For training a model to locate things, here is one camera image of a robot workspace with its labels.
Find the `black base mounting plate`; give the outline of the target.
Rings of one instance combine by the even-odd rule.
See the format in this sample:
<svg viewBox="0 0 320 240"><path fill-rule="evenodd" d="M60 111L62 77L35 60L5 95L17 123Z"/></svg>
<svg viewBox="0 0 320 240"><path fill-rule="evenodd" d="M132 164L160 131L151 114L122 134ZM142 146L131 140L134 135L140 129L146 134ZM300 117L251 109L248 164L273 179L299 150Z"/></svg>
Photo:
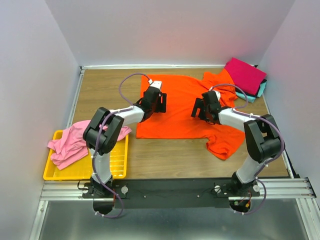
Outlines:
<svg viewBox="0 0 320 240"><path fill-rule="evenodd" d="M229 208L248 212L246 204L260 196L256 181L237 186L230 178L114 179L108 191L94 180L84 184L82 198L93 209L109 214L113 209Z"/></svg>

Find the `orange t shirt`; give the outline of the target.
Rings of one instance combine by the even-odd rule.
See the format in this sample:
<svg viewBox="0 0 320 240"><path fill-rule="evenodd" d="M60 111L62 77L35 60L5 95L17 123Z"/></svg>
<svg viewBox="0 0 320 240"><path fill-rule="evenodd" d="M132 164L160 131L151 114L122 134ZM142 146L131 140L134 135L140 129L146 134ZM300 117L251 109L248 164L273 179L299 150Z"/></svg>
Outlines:
<svg viewBox="0 0 320 240"><path fill-rule="evenodd" d="M206 149L221 160L233 155L245 140L245 134L233 127L209 124L191 116L196 98L210 87L221 94L222 106L235 106L237 99L233 80L223 69L214 74L205 72L202 79L186 75L151 74L153 81L161 81L167 94L166 112L153 113L137 124L138 139L207 139Z"/></svg>

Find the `pink t shirt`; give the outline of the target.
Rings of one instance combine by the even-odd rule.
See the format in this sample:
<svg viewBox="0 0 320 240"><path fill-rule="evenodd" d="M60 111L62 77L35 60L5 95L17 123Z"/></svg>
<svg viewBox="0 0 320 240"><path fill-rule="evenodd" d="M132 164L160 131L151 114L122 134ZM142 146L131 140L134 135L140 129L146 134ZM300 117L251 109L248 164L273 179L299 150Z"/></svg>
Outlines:
<svg viewBox="0 0 320 240"><path fill-rule="evenodd" d="M62 131L60 139L50 140L47 147L54 153L49 157L59 170L63 170L89 154L83 134L90 120L74 123Z"/></svg>

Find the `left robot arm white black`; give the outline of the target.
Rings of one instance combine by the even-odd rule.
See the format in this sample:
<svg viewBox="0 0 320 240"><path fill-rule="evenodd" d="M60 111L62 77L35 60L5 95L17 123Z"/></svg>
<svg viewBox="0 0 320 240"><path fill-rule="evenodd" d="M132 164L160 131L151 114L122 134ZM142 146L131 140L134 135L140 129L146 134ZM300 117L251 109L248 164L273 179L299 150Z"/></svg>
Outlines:
<svg viewBox="0 0 320 240"><path fill-rule="evenodd" d="M154 81L143 93L141 99L129 107L108 110L98 108L84 130L83 139L86 146L93 150L92 175L95 181L93 191L101 198L107 197L112 180L110 154L115 147L123 127L148 120L153 113L166 112L167 95L162 92L162 82Z"/></svg>

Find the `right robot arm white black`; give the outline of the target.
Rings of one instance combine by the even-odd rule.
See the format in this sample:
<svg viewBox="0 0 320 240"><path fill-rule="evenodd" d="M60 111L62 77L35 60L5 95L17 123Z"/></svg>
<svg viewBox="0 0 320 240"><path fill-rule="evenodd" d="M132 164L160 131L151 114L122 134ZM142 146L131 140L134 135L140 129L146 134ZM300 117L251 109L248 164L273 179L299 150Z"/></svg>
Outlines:
<svg viewBox="0 0 320 240"><path fill-rule="evenodd" d="M191 117L233 127L244 133L248 156L227 184L228 191L233 195L241 196L247 192L263 168L285 150L285 141L272 115L259 116L222 106L217 91L207 91L201 98L196 98Z"/></svg>

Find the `folded teal t shirt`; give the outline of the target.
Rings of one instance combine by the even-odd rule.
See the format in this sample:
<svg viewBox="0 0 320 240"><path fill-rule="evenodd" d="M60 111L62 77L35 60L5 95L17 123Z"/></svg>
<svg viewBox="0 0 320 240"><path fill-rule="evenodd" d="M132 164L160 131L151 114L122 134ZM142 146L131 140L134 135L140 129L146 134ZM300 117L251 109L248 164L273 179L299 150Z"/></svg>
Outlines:
<svg viewBox="0 0 320 240"><path fill-rule="evenodd" d="M247 100L248 100L248 102L249 103L253 103L257 98L251 98L251 97L247 97Z"/></svg>

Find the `folded magenta t shirt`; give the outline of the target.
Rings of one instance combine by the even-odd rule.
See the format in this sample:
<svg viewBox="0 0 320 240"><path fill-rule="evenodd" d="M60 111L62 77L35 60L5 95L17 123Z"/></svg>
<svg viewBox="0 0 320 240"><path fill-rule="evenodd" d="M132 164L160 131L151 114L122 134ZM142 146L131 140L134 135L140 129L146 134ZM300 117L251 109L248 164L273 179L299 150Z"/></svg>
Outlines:
<svg viewBox="0 0 320 240"><path fill-rule="evenodd" d="M234 84L244 92L255 94L261 82L266 79L267 74L237 58L231 58L224 69L229 73Z"/></svg>

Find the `aluminium frame rail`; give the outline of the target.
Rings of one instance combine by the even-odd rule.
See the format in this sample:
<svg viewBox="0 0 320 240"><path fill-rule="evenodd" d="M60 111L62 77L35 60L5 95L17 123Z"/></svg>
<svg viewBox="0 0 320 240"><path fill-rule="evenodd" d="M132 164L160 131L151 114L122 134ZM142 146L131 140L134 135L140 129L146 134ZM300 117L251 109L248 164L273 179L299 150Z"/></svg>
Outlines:
<svg viewBox="0 0 320 240"><path fill-rule="evenodd" d="M266 197L269 199L310 199L316 195L306 178L265 178ZM46 181L40 195L41 201L85 200L86 182Z"/></svg>

